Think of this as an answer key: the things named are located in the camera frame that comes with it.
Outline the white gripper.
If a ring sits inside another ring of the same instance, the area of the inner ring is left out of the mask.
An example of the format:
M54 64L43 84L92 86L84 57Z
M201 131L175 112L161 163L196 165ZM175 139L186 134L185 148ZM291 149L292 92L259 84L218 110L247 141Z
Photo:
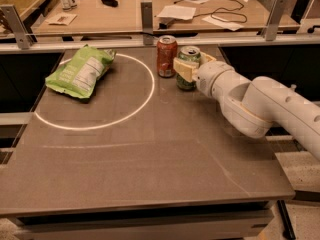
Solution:
M212 98L212 88L217 78L224 72L233 71L234 68L223 61L216 61L214 56L200 53L200 64L198 62L186 61L175 57L173 60L174 70L187 82L194 80L196 74L197 89L206 97Z

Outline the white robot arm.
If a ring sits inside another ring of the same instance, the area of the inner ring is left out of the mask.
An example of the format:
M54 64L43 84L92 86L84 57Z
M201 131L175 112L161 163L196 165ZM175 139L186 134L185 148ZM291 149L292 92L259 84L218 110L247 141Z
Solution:
M222 115L242 134L261 138L278 124L320 159L320 107L280 82L249 80L223 61L203 53L199 62L173 60L175 71L216 100Z

